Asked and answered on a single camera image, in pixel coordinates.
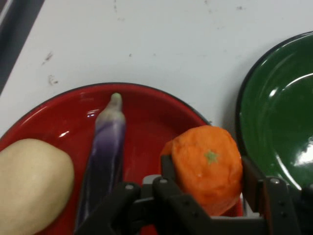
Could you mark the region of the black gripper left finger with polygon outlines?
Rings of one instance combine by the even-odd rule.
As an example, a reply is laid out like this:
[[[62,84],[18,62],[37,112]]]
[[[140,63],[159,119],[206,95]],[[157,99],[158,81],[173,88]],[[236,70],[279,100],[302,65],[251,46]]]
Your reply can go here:
[[[160,235],[210,235],[212,220],[191,195],[175,182],[170,156],[164,156],[162,175],[147,189],[122,182],[106,196],[81,225],[82,235],[137,235],[154,225]]]

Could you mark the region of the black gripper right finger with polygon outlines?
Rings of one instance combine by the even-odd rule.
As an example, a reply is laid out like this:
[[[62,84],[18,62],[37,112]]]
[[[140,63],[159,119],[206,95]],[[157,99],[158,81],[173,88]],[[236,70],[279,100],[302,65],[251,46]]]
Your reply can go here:
[[[266,223],[268,235],[313,233],[313,185],[302,189],[279,177],[265,176],[247,156],[242,156],[243,197]]]

